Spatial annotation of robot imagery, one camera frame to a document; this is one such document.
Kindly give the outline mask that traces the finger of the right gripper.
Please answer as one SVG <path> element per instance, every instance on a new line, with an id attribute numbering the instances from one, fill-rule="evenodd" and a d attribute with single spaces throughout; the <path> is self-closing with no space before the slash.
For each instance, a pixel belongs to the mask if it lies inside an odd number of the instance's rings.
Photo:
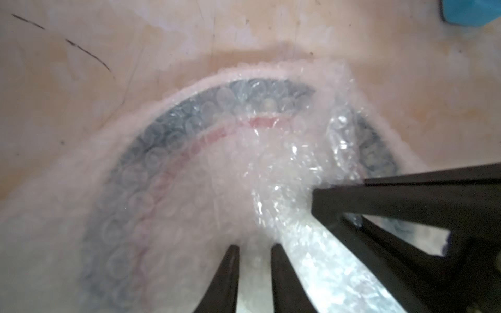
<path id="1" fill-rule="evenodd" d="M 406 311 L 500 311 L 499 185 L 317 189 L 312 213 Z M 378 229 L 369 216 L 449 230 L 446 255 L 425 254 Z"/>
<path id="2" fill-rule="evenodd" d="M 500 183 L 500 163 L 366 179 L 365 185 Z"/>

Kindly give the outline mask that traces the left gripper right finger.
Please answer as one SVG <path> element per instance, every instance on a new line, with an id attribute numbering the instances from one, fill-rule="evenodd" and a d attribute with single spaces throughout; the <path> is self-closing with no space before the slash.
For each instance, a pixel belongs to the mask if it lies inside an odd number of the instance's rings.
<path id="1" fill-rule="evenodd" d="M 280 244 L 271 248 L 273 309 L 278 313 L 317 313 Z"/>

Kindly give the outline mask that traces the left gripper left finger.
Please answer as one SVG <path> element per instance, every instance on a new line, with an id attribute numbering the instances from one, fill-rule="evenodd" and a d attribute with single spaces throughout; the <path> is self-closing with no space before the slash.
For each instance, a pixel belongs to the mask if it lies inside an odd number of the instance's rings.
<path id="1" fill-rule="evenodd" d="M 235 313 L 240 279 L 240 248 L 231 245 L 227 249 L 213 276 L 206 293 L 194 313 Z"/>

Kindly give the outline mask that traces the clear bubble wrap sheet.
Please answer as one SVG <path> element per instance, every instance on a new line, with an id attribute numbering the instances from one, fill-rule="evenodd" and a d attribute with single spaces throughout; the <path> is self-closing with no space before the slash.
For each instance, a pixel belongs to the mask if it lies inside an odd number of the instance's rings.
<path id="1" fill-rule="evenodd" d="M 271 312 L 280 243 L 318 312 L 402 312 L 313 190 L 427 171 L 344 61 L 224 70 L 108 125 L 1 205 L 2 312 L 192 312 L 231 245 Z"/>

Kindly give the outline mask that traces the white plate green red rim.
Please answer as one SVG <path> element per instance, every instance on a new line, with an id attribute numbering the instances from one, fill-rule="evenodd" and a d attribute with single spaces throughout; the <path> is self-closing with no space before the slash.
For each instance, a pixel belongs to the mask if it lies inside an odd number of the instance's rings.
<path id="1" fill-rule="evenodd" d="M 238 312 L 271 312 L 280 243 L 319 312 L 401 312 L 311 215 L 312 191 L 399 171 L 342 87 L 207 89 L 160 115 L 105 181 L 83 239 L 86 312 L 190 312 L 240 248 Z"/>

